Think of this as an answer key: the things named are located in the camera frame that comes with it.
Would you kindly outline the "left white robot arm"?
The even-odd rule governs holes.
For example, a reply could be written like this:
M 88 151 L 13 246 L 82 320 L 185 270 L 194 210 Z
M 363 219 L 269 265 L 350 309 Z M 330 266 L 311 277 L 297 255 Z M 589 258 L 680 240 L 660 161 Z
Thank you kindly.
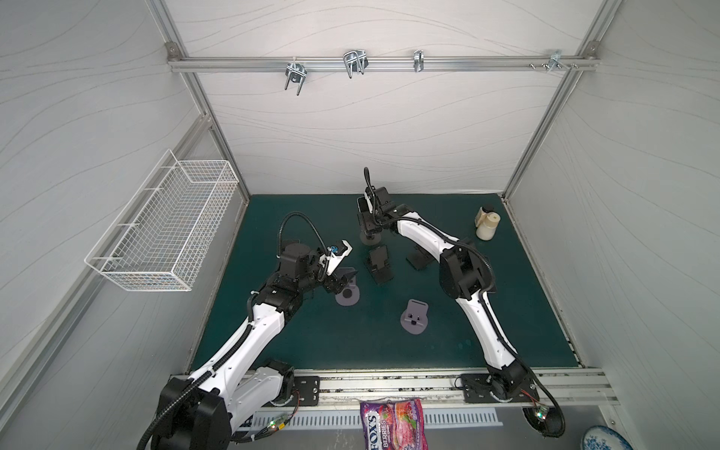
M 336 271 L 352 250 L 345 240 L 320 249 L 299 242 L 285 245 L 276 271 L 250 294 L 247 319 L 200 369 L 168 380 L 138 448 L 226 449 L 262 406 L 286 401 L 294 382 L 291 366 L 274 361 L 250 379 L 245 375 L 298 312 L 306 294 L 318 287 L 330 294 L 343 291 L 352 276 Z

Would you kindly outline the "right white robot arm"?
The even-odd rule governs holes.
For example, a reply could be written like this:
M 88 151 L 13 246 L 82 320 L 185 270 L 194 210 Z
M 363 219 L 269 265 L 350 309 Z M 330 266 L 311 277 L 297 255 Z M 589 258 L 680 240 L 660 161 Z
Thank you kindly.
M 461 307 L 480 342 L 489 372 L 487 389 L 497 401 L 511 401 L 531 375 L 489 302 L 495 275 L 488 260 L 470 241 L 440 231 L 405 204 L 393 202 L 384 187 L 367 185 L 358 198 L 358 220 L 365 236 L 390 230 L 438 262 L 442 290 Z

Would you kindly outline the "black phone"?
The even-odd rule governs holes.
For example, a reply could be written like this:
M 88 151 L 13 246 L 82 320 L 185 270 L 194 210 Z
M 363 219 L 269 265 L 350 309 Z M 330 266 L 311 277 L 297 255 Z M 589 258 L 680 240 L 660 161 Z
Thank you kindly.
M 363 195 L 357 198 L 358 216 L 364 221 L 366 218 L 371 218 L 371 203 L 367 196 Z

